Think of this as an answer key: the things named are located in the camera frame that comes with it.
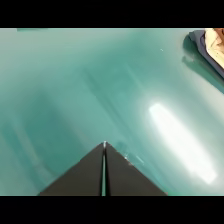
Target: green surface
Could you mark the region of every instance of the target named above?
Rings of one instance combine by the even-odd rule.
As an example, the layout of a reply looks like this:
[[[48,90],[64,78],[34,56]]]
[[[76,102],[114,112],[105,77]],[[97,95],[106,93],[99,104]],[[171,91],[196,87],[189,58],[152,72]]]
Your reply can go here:
[[[168,195],[224,195],[223,80],[189,30],[1,35],[0,194],[36,195],[108,141]]]

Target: cloth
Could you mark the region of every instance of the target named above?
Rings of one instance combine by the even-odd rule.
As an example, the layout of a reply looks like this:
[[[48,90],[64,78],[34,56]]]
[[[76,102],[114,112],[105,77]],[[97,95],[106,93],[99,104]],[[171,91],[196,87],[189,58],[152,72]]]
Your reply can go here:
[[[205,29],[205,45],[208,54],[224,69],[224,43],[213,28]]]
[[[205,45],[205,31],[195,30],[189,33],[190,39],[196,43],[199,53],[211,64],[211,66],[224,78],[224,69],[208,54]]]

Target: glossy green tabletop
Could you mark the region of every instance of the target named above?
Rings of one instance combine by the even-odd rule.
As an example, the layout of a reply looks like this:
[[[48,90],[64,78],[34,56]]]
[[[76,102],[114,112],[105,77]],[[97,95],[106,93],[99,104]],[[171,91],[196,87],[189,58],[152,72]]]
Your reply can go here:
[[[103,141],[168,195],[224,195],[224,82],[191,30],[0,35],[0,195],[37,195]]]

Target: dark blue fabric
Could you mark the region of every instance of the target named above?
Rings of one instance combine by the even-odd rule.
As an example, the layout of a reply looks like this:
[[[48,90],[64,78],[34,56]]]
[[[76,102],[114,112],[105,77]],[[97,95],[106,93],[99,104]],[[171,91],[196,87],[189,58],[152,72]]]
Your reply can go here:
[[[206,51],[205,31],[204,30],[195,30],[195,31],[189,33],[189,37],[193,42],[196,43],[199,53],[224,78],[224,69]]]

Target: bright light spot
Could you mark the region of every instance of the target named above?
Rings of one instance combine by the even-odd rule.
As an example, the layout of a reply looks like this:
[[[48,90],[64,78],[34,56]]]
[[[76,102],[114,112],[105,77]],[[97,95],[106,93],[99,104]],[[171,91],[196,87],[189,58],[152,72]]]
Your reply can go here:
[[[149,112],[165,143],[188,171],[197,174],[207,184],[212,183],[217,173],[194,135],[162,104],[154,104]]]

